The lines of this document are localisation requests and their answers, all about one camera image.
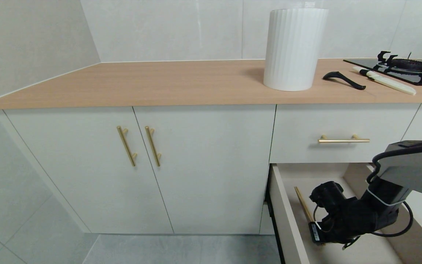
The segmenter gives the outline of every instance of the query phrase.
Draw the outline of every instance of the drawer handle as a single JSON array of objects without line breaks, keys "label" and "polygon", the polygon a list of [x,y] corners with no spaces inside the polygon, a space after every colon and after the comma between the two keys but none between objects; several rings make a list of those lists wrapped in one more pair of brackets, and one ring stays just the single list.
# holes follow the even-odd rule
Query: drawer handle
[{"label": "drawer handle", "polygon": [[325,135],[318,140],[319,143],[368,143],[370,139],[360,139],[356,134],[349,140],[329,140]]},{"label": "drawer handle", "polygon": [[154,147],[154,141],[152,140],[152,134],[154,134],[154,129],[149,128],[148,126],[146,128],[146,134],[148,134],[149,144],[151,144],[152,154],[154,155],[154,159],[156,160],[157,167],[160,167],[159,159],[161,157],[160,153],[157,153],[156,147]]},{"label": "drawer handle", "polygon": [[118,134],[120,135],[120,138],[122,139],[123,146],[125,147],[126,154],[128,154],[129,161],[131,161],[131,165],[133,167],[136,167],[136,162],[134,162],[134,159],[138,155],[137,153],[131,154],[131,151],[129,150],[128,142],[125,139],[125,135],[128,132],[128,129],[123,129],[121,126],[117,126]]}]

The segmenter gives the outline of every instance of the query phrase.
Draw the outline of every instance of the ribbed white container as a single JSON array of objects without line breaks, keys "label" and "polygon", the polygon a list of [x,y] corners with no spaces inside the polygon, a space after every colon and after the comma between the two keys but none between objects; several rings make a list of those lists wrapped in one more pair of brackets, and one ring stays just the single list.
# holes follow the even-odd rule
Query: ribbed white container
[{"label": "ribbed white container", "polygon": [[270,13],[263,83],[273,89],[312,87],[328,10],[294,8]]}]

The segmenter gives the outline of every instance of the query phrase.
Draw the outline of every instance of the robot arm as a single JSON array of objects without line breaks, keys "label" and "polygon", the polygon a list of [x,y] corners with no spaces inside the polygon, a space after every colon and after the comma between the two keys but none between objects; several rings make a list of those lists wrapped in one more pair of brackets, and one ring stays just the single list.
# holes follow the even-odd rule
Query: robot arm
[{"label": "robot arm", "polygon": [[[413,216],[405,199],[412,190],[422,192],[422,141],[390,144],[373,163],[375,170],[368,176],[369,186],[360,199],[347,199],[342,187],[333,181],[312,191],[312,202],[328,213],[321,222],[309,224],[313,242],[341,243],[345,249],[363,234],[392,237],[409,230]],[[410,214],[408,226],[397,234],[376,233],[395,223],[402,203]]]}]

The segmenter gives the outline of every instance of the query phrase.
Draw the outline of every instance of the black stovetop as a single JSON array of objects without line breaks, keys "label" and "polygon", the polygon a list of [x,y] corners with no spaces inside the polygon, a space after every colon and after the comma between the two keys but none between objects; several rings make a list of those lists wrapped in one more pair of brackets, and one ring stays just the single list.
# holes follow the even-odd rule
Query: black stovetop
[{"label": "black stovetop", "polygon": [[384,55],[388,53],[385,51],[380,52],[377,59],[346,59],[344,61],[380,72],[412,85],[422,85],[421,59],[395,59],[396,55],[390,55],[388,59],[385,59]]}]

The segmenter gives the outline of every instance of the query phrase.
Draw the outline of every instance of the wooden countertop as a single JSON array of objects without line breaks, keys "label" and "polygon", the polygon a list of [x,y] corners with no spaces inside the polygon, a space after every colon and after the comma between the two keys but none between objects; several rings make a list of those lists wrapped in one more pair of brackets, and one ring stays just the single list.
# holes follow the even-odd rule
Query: wooden countertop
[{"label": "wooden countertop", "polygon": [[[283,92],[263,85],[264,60],[100,63],[0,97],[0,109],[222,104],[422,103],[368,80],[341,59],[320,59],[313,86]],[[325,81],[339,71],[367,85]]]}]

